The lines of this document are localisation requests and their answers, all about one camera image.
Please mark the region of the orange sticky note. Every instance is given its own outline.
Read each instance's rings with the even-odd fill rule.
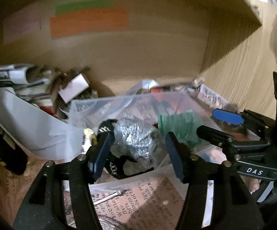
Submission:
[[[84,32],[127,30],[129,10],[126,8],[97,8],[61,14],[50,18],[52,38],[78,35]]]

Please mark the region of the pink sticky note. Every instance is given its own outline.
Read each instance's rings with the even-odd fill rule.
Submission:
[[[37,3],[17,11],[3,21],[3,44],[21,39],[40,29],[40,11]]]

